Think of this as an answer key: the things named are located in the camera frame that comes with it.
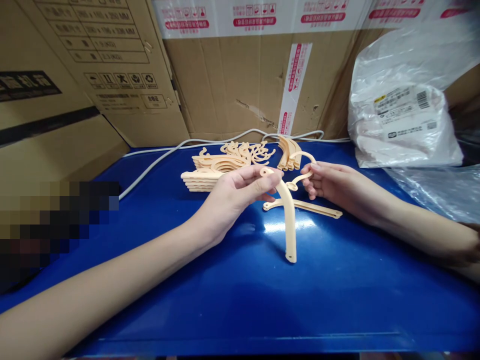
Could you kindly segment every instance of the transparent plastic bag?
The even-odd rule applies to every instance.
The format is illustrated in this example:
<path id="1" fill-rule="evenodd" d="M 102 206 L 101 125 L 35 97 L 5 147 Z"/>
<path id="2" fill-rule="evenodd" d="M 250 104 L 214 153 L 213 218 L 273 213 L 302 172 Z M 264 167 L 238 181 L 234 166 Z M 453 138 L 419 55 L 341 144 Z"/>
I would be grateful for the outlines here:
<path id="1" fill-rule="evenodd" d="M 480 223 L 480 164 L 386 168 L 398 185 L 430 211 L 456 222 Z"/>
<path id="2" fill-rule="evenodd" d="M 468 15 L 395 30 L 365 48 L 348 107 L 359 166 L 460 165 L 442 91 L 478 63 L 480 24 Z"/>

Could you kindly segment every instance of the left hand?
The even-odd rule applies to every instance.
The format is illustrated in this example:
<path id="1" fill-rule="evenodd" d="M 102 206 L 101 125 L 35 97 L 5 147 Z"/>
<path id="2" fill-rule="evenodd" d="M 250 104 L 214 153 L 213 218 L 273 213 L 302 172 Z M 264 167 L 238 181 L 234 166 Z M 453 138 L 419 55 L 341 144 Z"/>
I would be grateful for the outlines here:
<path id="1" fill-rule="evenodd" d="M 275 187 L 284 173 L 271 167 L 274 173 L 262 177 L 260 170 L 263 168 L 265 165 L 251 165 L 222 175 L 201 208 L 191 218 L 198 229 L 206 229 L 208 238 L 214 244 L 223 240 L 248 205 L 255 201 L 275 201 L 267 193 L 275 194 Z"/>

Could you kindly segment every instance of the forearm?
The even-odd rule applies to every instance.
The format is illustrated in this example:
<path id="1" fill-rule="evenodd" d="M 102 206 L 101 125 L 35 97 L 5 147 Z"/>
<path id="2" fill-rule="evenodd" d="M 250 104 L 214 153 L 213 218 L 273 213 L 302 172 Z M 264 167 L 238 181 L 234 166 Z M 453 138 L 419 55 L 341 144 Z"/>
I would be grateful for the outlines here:
<path id="1" fill-rule="evenodd" d="M 90 332 L 208 250 L 185 223 L 0 315 L 0 358 L 60 358 Z"/>
<path id="2" fill-rule="evenodd" d="M 378 227 L 432 257 L 443 259 L 446 265 L 468 257 L 479 244 L 475 230 L 401 200 L 379 221 Z M 460 272 L 479 282 L 478 267 L 470 268 Z"/>

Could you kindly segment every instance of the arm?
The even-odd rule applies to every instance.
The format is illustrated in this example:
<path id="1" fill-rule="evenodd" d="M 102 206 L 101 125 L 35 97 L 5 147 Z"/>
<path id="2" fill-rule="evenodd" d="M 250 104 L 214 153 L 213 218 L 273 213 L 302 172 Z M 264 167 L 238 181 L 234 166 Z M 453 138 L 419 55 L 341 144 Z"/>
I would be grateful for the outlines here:
<path id="1" fill-rule="evenodd" d="M 480 260 L 475 230 L 400 200 L 351 167 L 318 161 L 302 173 L 310 169 L 313 176 L 303 185 L 311 200 L 324 197 L 480 283 L 480 264 L 473 263 Z"/>
<path id="2" fill-rule="evenodd" d="M 262 165 L 219 180 L 201 208 L 181 226 L 79 273 L 0 315 L 1 359 L 59 359 L 89 333 L 178 269 L 212 248 L 255 200 L 281 179 L 260 177 Z"/>

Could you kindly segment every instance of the pixelated area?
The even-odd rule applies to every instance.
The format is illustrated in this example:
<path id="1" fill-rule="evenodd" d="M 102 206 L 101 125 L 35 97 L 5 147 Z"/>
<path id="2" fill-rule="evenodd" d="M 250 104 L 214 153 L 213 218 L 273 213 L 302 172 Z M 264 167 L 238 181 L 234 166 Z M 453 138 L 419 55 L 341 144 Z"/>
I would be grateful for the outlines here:
<path id="1" fill-rule="evenodd" d="M 0 294 L 13 292 L 110 223 L 118 182 L 23 182 L 0 196 Z"/>

